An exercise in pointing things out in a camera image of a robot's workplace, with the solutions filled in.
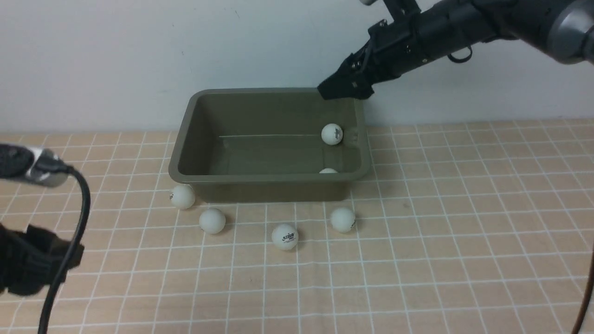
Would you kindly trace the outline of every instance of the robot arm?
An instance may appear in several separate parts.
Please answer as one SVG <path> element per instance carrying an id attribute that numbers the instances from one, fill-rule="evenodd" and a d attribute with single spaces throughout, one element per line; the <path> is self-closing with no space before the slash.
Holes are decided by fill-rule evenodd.
<path id="1" fill-rule="evenodd" d="M 444 56 L 465 62 L 473 44 L 498 39 L 521 39 L 563 64 L 594 64 L 594 0 L 441 0 L 424 12 L 415 0 L 384 3 L 394 22 L 369 28 L 369 41 L 318 86 L 324 99 L 367 99 L 375 83 Z M 451 55 L 464 48 L 466 58 Z"/>

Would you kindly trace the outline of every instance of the white grid line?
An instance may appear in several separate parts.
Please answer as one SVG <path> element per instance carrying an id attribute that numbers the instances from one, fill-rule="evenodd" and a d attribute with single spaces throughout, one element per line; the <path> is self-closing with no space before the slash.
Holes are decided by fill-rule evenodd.
<path id="1" fill-rule="evenodd" d="M 298 223 L 297 223 L 297 203 L 293 202 L 293 219 L 295 220 L 295 229 L 297 230 L 298 227 Z M 295 245 L 295 249 L 296 249 L 296 272 L 297 272 L 297 317 L 298 317 L 298 321 L 297 321 L 297 327 L 299 330 L 299 334 L 301 334 L 301 285 L 299 284 L 299 238 L 298 238 L 298 242 L 297 245 Z"/>
<path id="2" fill-rule="evenodd" d="M 268 244 L 268 203 L 264 205 L 264 265 L 266 265 L 266 254 L 267 254 L 267 244 Z M 262 275 L 262 334 L 264 334 L 264 320 L 266 319 L 266 268 L 264 268 L 264 273 Z"/>
<path id="3" fill-rule="evenodd" d="M 416 134 L 416 136 L 419 139 L 419 142 L 421 142 L 421 137 L 419 136 L 418 133 Z M 423 155 L 425 156 L 425 160 L 427 160 L 427 155 L 425 154 L 425 151 L 424 150 L 423 150 Z M 429 168 L 429 173 L 433 177 L 433 171 L 431 170 L 431 168 Z M 410 196 L 410 189 L 409 189 L 408 182 L 406 181 L 406 174 L 404 172 L 404 169 L 402 169 L 402 175 L 405 178 L 406 192 Z M 417 209 L 415 208 L 415 204 L 414 204 L 413 201 L 410 201 L 410 208 L 412 209 L 413 214 L 416 215 L 416 210 Z M 422 229 L 421 229 L 421 224 L 419 223 L 419 218 L 415 218 L 415 222 L 416 222 L 417 228 L 419 229 L 419 233 L 421 233 Z M 444 305 L 443 305 L 443 302 L 441 301 L 441 296 L 440 296 L 439 290 L 437 289 L 437 280 L 435 278 L 435 272 L 433 270 L 433 267 L 431 266 L 431 261 L 429 261 L 429 252 L 427 251 L 427 244 L 425 243 L 425 240 L 421 239 L 421 241 L 422 241 L 421 243 L 423 245 L 423 250 L 425 252 L 425 257 L 426 257 L 426 260 L 425 261 L 429 265 L 429 271 L 431 272 L 431 279 L 433 280 L 433 283 L 434 283 L 434 287 L 433 288 L 435 289 L 435 294 L 437 295 L 437 301 L 440 304 L 441 316 L 443 317 L 444 324 L 445 324 L 445 331 L 448 334 L 450 334 L 450 327 L 448 326 L 448 323 L 447 323 L 447 317 L 446 317 L 446 312 L 444 311 Z"/>
<path id="4" fill-rule="evenodd" d="M 353 201 L 353 191 L 350 191 L 350 208 L 355 212 L 355 201 Z M 357 234 L 357 246 L 359 247 L 359 263 L 361 266 L 361 272 L 363 273 L 363 286 L 365 288 L 365 296 L 367 297 L 367 310 L 369 311 L 369 321 L 371 325 L 371 334 L 375 334 L 375 326 L 373 317 L 371 316 L 371 298 L 369 297 L 369 288 L 367 287 L 367 277 L 365 274 L 365 266 L 363 265 L 363 250 L 361 249 L 361 238 L 359 237 L 359 225 L 355 224 L 355 232 Z"/>
<path id="5" fill-rule="evenodd" d="M 419 142 L 421 143 L 421 147 L 423 147 L 423 142 L 421 140 L 420 135 L 419 135 Z M 451 148 L 449 146 L 447 146 L 447 147 L 450 150 L 450 154 L 452 154 L 452 156 L 453 156 L 453 153 L 451 151 Z M 426 154 L 425 154 L 425 149 L 424 148 L 423 148 L 423 155 L 425 155 L 425 158 L 426 158 Z M 460 172 L 460 168 L 458 168 L 458 165 L 456 165 L 456 171 L 458 172 L 458 174 L 462 175 L 462 173 Z M 438 191 L 437 183 L 435 182 L 433 171 L 431 171 L 431 176 L 432 176 L 432 179 L 433 179 L 433 186 L 435 187 L 435 191 L 438 193 L 438 198 L 440 199 L 441 210 L 445 213 L 446 212 L 446 206 L 444 205 L 444 202 L 443 202 L 443 199 L 441 198 L 441 195 L 439 195 L 439 191 Z M 466 193 L 469 194 L 470 192 L 468 191 L 468 188 L 466 188 L 466 184 L 464 182 L 462 182 L 462 185 L 464 186 L 464 189 L 465 189 Z M 468 195 L 468 201 L 470 202 L 470 205 L 472 206 L 472 210 L 476 214 L 476 209 L 474 207 L 474 204 L 472 203 L 472 200 L 470 200 L 470 195 Z M 445 221 L 448 224 L 448 229 L 450 230 L 450 233 L 453 235 L 454 234 L 454 230 L 453 230 L 453 228 L 451 226 L 451 223 L 450 223 L 450 220 L 449 220 L 449 218 L 447 216 L 445 217 Z M 462 252 L 460 251 L 460 247 L 458 245 L 458 240 L 456 240 L 455 238 L 454 238 L 454 245 L 456 246 L 456 252 L 458 253 L 458 257 L 460 259 L 460 262 L 462 263 L 462 269 L 464 270 L 464 275 L 466 276 L 466 279 L 470 282 L 470 275 L 468 274 L 468 270 L 466 268 L 466 263 L 463 261 L 463 256 L 462 256 Z M 503 275 L 502 275 L 501 270 L 499 269 L 498 265 L 497 265 L 497 270 L 499 270 L 499 274 L 503 278 Z M 479 302 L 478 302 L 478 299 L 476 298 L 475 290 L 472 288 L 472 286 L 470 287 L 470 293 L 472 294 L 472 299 L 474 300 L 475 305 L 478 307 L 479 306 Z M 482 316 L 482 313 L 481 312 L 479 312 L 479 318 L 481 320 L 481 326 L 485 330 L 485 333 L 487 333 L 488 332 L 488 329 L 486 327 L 485 320 L 483 319 L 483 316 Z"/>
<path id="6" fill-rule="evenodd" d="M 328 252 L 328 277 L 330 278 L 330 295 L 332 297 L 332 314 L 334 318 L 334 334 L 338 333 L 338 324 L 336 322 L 336 302 L 334 301 L 334 283 L 332 282 L 332 266 L 330 257 L 330 234 L 328 233 L 328 214 L 326 211 L 326 202 L 323 203 L 324 210 L 324 232 L 326 233 L 326 251 Z"/>
<path id="7" fill-rule="evenodd" d="M 239 215 L 239 206 L 235 207 L 235 217 L 237 218 Z M 237 240 L 237 229 L 233 228 L 233 248 L 231 250 L 231 269 L 229 274 L 229 291 L 231 291 L 231 286 L 233 284 L 233 267 L 235 265 L 235 241 Z M 229 333 L 229 310 L 231 309 L 231 294 L 227 297 L 227 320 L 225 321 L 225 334 Z"/>
<path id="8" fill-rule="evenodd" d="M 118 135 L 118 141 L 116 142 L 116 148 L 117 148 L 117 145 L 118 145 L 118 143 L 119 143 L 119 140 L 120 140 L 121 136 L 122 136 L 121 134 L 120 134 L 120 135 Z M 113 153 L 112 153 L 112 160 L 110 160 L 110 162 L 108 163 L 108 169 L 109 169 L 109 167 L 111 166 L 111 163 L 113 162 L 113 157 L 114 157 L 114 154 L 115 154 L 115 150 L 116 150 L 116 148 L 113 150 Z M 101 187 L 103 186 L 103 182 L 104 182 L 104 181 L 105 181 L 105 178 L 103 178 L 103 179 L 101 180 L 101 185 L 100 185 L 100 187 L 99 187 L 100 189 L 101 189 Z M 120 213 L 121 213 L 121 208 L 120 208 L 120 210 L 118 211 L 118 217 L 116 218 L 116 222 L 113 224 L 113 226 L 114 226 L 114 227 L 115 227 L 115 226 L 118 224 L 118 220 L 119 220 L 119 214 L 120 214 Z M 109 241 L 108 241 L 108 246 L 107 246 L 107 249 L 109 249 L 109 246 L 111 246 L 111 241 L 112 241 L 112 239 L 113 239 L 113 236 L 114 236 L 114 234 L 115 234 L 115 229 L 112 231 L 111 235 L 109 236 Z M 99 273 L 101 273 L 101 272 L 103 271 L 103 266 L 105 265 L 105 261 L 107 260 L 107 256 L 108 256 L 108 252 L 106 251 L 106 252 L 105 252 L 105 255 L 103 256 L 103 260 L 101 261 L 101 266 L 99 267 Z M 92 298 L 95 296 L 95 292 L 96 292 L 96 289 L 97 289 L 97 286 L 98 286 L 98 285 L 99 285 L 99 277 L 97 277 L 97 280 L 95 281 L 95 285 L 94 285 L 94 287 L 93 287 L 93 290 L 91 291 L 91 299 L 89 299 L 89 302 L 87 303 L 87 306 L 86 306 L 86 307 L 85 307 L 85 309 L 84 309 L 84 314 L 83 314 L 83 321 L 82 321 L 82 326 L 81 326 L 81 329 L 80 329 L 80 331 L 79 331 L 79 334 L 82 334 L 82 332 L 83 332 L 84 325 L 85 325 L 85 323 L 86 323 L 86 321 L 87 321 L 87 313 L 89 312 L 89 307 L 91 306 Z"/>
<path id="9" fill-rule="evenodd" d="M 554 303 L 554 306 L 577 306 L 580 305 L 578 302 L 573 303 Z M 531 308 L 531 307 L 546 307 L 548 304 L 526 304 L 526 305 L 518 305 L 517 308 Z M 447 311 L 476 311 L 476 310 L 508 310 L 511 309 L 509 306 L 488 306 L 488 307 L 456 307 L 456 308 L 447 308 Z M 411 313 L 430 313 L 430 312 L 439 312 L 441 309 L 439 308 L 426 308 L 423 310 L 414 310 L 410 311 Z M 402 314 L 404 311 L 402 310 L 394 310 L 394 311 L 373 311 L 372 314 Z M 316 315 L 332 315 L 327 313 L 309 313 L 304 316 L 316 316 Z M 336 313 L 338 316 L 359 316 L 359 315 L 369 315 L 368 312 L 348 312 L 348 313 Z M 297 316 L 271 316 L 268 319 L 298 319 Z M 243 317 L 243 318 L 232 318 L 231 320 L 260 320 L 259 317 Z M 193 322 L 187 320 L 168 320 L 168 321 L 159 321 L 156 322 L 157 324 L 191 324 L 191 323 L 199 323 L 199 322 L 224 322 L 224 319 L 206 319 L 206 320 L 194 320 Z M 87 324 L 85 325 L 86 328 L 88 327 L 103 327 L 103 326 L 116 326 L 118 323 L 97 323 L 97 324 Z M 128 322 L 124 323 L 124 325 L 152 325 L 153 322 Z M 73 328 L 79 327 L 80 324 L 66 324 L 66 325 L 59 325 L 59 326 L 49 326 L 50 329 L 60 329 L 60 328 Z M 7 327 L 0 327 L 0 330 L 7 329 Z M 19 327 L 19 329 L 37 329 L 34 326 L 23 326 Z"/>
<path id="10" fill-rule="evenodd" d="M 201 241 L 201 246 L 204 246 L 204 240 L 206 240 L 206 233 L 202 233 L 202 241 Z M 194 310 L 196 309 L 196 296 L 198 295 L 198 283 L 200 282 L 200 272 L 201 272 L 201 267 L 202 267 L 202 258 L 203 258 L 203 249 L 200 249 L 200 259 L 198 260 L 198 274 L 196 275 L 196 285 L 194 286 L 194 296 L 192 297 L 192 314 L 190 314 L 190 323 L 194 323 L 196 320 L 194 320 Z M 192 334 L 192 327 L 190 326 L 188 328 L 188 334 Z"/>
<path id="11" fill-rule="evenodd" d="M 396 142 L 394 142 L 394 137 L 393 136 L 392 136 L 392 142 L 394 143 L 394 146 L 396 146 Z M 400 157 L 398 157 L 398 151 L 396 152 L 396 157 L 398 158 L 398 160 L 400 160 Z M 398 269 L 398 264 L 396 262 L 396 251 L 394 251 L 394 242 L 392 241 L 392 235 L 391 235 L 391 232 L 390 232 L 390 227 L 388 225 L 388 219 L 385 218 L 386 217 L 386 208 L 384 207 L 384 200 L 381 199 L 380 182 L 378 181 L 378 178 L 377 178 L 377 171 L 376 171 L 376 168 L 375 168 L 375 163 L 373 162 L 373 156 L 371 157 L 371 160 L 372 160 L 372 164 L 371 165 L 372 165 L 372 167 L 374 169 L 374 174 L 375 174 L 375 186 L 377 187 L 377 193 L 380 195 L 381 211 L 384 214 L 384 223 L 386 225 L 386 231 L 388 233 L 388 240 L 390 240 L 390 248 L 392 250 L 392 259 L 393 259 L 392 261 L 394 263 L 394 268 L 396 270 L 396 276 L 398 277 L 398 283 L 400 285 L 400 294 L 402 295 L 402 304 L 404 305 L 404 309 L 405 309 L 406 323 L 407 323 L 408 328 L 409 328 L 409 334 L 413 334 L 413 332 L 412 332 L 412 326 L 410 325 L 410 315 L 409 315 L 408 305 L 406 304 L 405 291 L 404 291 L 404 289 L 402 287 L 402 280 L 400 279 L 400 270 Z"/>
<path id="12" fill-rule="evenodd" d="M 147 137 L 147 134 L 144 133 L 142 143 L 140 144 L 140 148 L 138 149 L 138 156 L 137 156 L 137 158 L 140 157 L 140 152 L 142 152 L 144 140 L 146 139 L 146 137 Z M 133 167 L 132 170 L 135 170 L 136 169 L 136 164 L 137 163 L 138 163 L 138 159 L 134 162 L 134 167 Z M 130 180 L 128 181 L 127 189 L 130 189 L 130 185 L 131 184 L 132 184 L 132 178 L 130 178 Z M 127 197 L 128 197 L 128 194 L 124 195 L 124 199 L 122 200 L 122 205 L 120 206 L 120 210 L 124 208 L 124 203 L 126 202 L 126 198 Z M 153 201 L 154 201 L 154 194 L 153 194 L 153 198 L 152 198 L 151 203 L 150 203 L 149 211 L 152 208 Z M 146 219 L 146 221 L 144 223 L 144 226 L 146 227 L 148 225 L 148 223 L 149 223 L 149 216 L 147 215 L 147 219 Z M 145 232 L 145 230 L 142 231 L 142 235 L 140 237 L 140 242 L 138 243 L 138 247 L 139 248 L 140 248 L 140 245 L 143 244 L 144 232 Z M 136 264 L 138 263 L 138 255 L 139 254 L 140 254 L 140 250 L 137 250 L 136 256 L 134 258 L 134 265 L 132 266 L 132 268 L 135 268 L 136 267 Z M 126 306 L 126 297 L 130 293 L 130 287 L 132 287 L 132 277 L 130 277 L 130 280 L 128 282 L 128 287 L 126 288 L 126 293 L 124 294 L 124 301 L 122 302 L 122 306 L 119 309 L 118 324 L 117 324 L 116 329 L 115 329 L 116 333 L 119 332 L 119 324 L 122 321 L 122 315 L 124 313 L 124 307 Z"/>

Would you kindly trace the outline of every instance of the black cable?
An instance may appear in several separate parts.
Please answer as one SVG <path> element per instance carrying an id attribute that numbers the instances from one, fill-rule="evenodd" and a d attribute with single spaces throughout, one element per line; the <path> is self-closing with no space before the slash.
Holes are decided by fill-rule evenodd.
<path id="1" fill-rule="evenodd" d="M 72 175 L 78 181 L 81 193 L 83 195 L 83 204 L 80 212 L 80 218 L 78 220 L 78 225 L 76 226 L 76 230 L 74 231 L 74 236 L 70 241 L 70 245 L 66 250 L 66 254 L 64 255 L 62 263 L 58 267 L 56 276 L 54 277 L 52 283 L 49 285 L 48 294 L 45 297 L 45 302 L 43 302 L 41 316 L 39 317 L 39 329 L 37 330 L 37 334 L 46 334 L 48 332 L 49 316 L 52 312 L 52 306 L 53 302 L 56 299 L 56 294 L 58 293 L 58 289 L 60 288 L 61 278 L 64 277 L 64 275 L 66 275 L 66 271 L 68 270 L 68 263 L 72 259 L 77 246 L 80 244 L 80 241 L 83 238 L 84 229 L 87 226 L 87 220 L 89 219 L 89 213 L 91 211 L 91 192 L 89 190 L 89 185 L 87 181 L 84 179 L 83 175 L 80 174 L 80 172 L 77 171 L 74 167 L 69 166 L 67 173 Z"/>
<path id="2" fill-rule="evenodd" d="M 590 272 L 588 273 L 588 282 L 586 284 L 586 290 L 584 292 L 584 298 L 582 299 L 582 306 L 580 306 L 580 313 L 577 314 L 576 323 L 573 325 L 571 334 L 578 334 L 586 313 L 588 311 L 588 305 L 590 305 L 590 299 L 592 298 L 592 288 L 594 288 L 594 247 L 592 247 L 592 259 L 590 260 Z"/>

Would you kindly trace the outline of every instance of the ping pong ball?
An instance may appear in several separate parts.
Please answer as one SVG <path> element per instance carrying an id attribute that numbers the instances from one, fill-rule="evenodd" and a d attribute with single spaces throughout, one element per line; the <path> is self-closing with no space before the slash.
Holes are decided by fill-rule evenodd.
<path id="1" fill-rule="evenodd" d="M 340 126 L 330 123 L 322 129 L 322 140 L 328 145 L 336 145 L 342 141 L 343 132 Z"/>
<path id="2" fill-rule="evenodd" d="M 280 224 L 272 231 L 272 243 L 280 250 L 290 250 L 297 245 L 299 233 L 289 224 Z"/>
<path id="3" fill-rule="evenodd" d="M 217 234 L 225 227 L 225 215 L 219 209 L 206 209 L 198 218 L 198 224 L 207 234 Z"/>
<path id="4" fill-rule="evenodd" d="M 192 187 L 185 184 L 180 184 L 177 187 L 173 188 L 171 194 L 169 194 L 169 199 L 171 200 L 171 204 L 178 209 L 185 210 L 192 205 L 196 201 L 196 195 L 194 194 L 194 190 Z"/>
<path id="5" fill-rule="evenodd" d="M 338 173 L 334 168 L 324 168 L 320 171 L 320 174 L 332 174 Z"/>
<path id="6" fill-rule="evenodd" d="M 355 213 L 353 210 L 340 207 L 332 211 L 330 223 L 340 233 L 347 233 L 355 226 Z"/>

